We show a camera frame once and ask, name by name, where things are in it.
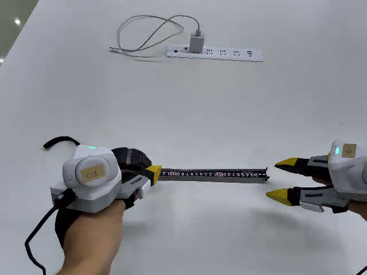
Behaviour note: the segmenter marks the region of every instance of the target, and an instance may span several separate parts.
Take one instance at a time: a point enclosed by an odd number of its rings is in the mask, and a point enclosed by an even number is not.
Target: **handwritten label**
[[[90,182],[95,179],[102,178],[106,175],[103,164],[88,167],[80,170],[81,179],[83,182]]]
[[[347,144],[343,145],[342,158],[354,159],[356,157],[356,144]]]

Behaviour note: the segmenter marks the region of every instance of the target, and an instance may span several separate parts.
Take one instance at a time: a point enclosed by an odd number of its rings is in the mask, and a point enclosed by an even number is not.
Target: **black cable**
[[[362,268],[361,271],[359,271],[356,275],[362,275],[363,273],[365,273],[365,271],[367,271],[367,266]]]
[[[72,142],[75,145],[80,145],[80,142],[78,142],[77,140],[73,139],[70,136],[57,136],[55,138],[53,138],[52,140],[49,140],[48,142],[46,142],[44,144],[44,148],[46,150],[50,149],[52,146],[54,146],[55,144],[59,143],[59,142]]]
[[[57,206],[53,206],[40,220],[40,222],[36,225],[36,227],[33,229],[32,233],[28,236],[28,238],[25,240],[25,251],[27,252],[28,258],[34,263],[36,266],[38,266],[42,270],[42,274],[46,275],[46,268],[41,265],[33,256],[32,251],[29,246],[29,242],[33,239],[33,237],[37,234],[37,232],[41,229],[42,225],[48,220],[48,218],[58,209]]]
[[[28,258],[32,261],[32,263],[35,264],[35,266],[38,266],[42,270],[42,274],[46,275],[46,268],[41,265],[36,258],[32,254],[32,250],[30,249],[29,243],[34,238],[34,236],[40,231],[41,227],[44,225],[44,223],[48,220],[49,217],[59,208],[65,208],[70,203],[75,201],[76,195],[71,189],[66,189],[64,192],[62,192],[54,201],[54,206],[44,215],[44,217],[40,220],[40,222],[35,226],[33,231],[29,234],[28,238],[25,240],[24,246],[25,250],[27,252]]]

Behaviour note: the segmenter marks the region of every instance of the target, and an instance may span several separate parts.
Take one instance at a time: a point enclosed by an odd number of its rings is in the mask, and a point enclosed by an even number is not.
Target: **human hand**
[[[324,185],[332,185],[332,183],[327,180],[319,178],[313,178],[313,180]],[[350,201],[348,203],[348,209],[361,215],[363,219],[367,221],[367,202]]]
[[[109,274],[122,239],[124,201],[114,201],[106,209],[82,213],[67,230],[61,274]]]

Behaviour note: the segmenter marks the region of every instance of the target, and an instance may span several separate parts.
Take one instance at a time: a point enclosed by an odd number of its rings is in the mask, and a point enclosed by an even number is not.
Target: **power strip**
[[[204,46],[202,53],[191,53],[189,51],[189,46],[170,45],[166,47],[166,56],[253,62],[264,61],[261,49],[238,49],[210,46]]]

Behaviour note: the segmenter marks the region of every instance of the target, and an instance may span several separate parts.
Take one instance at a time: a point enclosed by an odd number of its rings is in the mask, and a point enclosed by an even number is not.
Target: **white table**
[[[0,268],[40,274],[24,240],[51,207],[49,184],[75,147],[135,147],[165,167],[269,166],[267,185],[159,183],[125,214],[111,274],[355,274],[367,224],[286,207],[266,191],[316,186],[272,168],[367,143],[367,3],[355,0],[41,0],[0,69]],[[133,14],[190,14],[206,44],[263,48],[264,63],[137,62],[107,51]],[[185,44],[195,24],[180,19]],[[132,45],[155,22],[127,30]],[[63,254],[54,217],[31,246],[49,274]]]

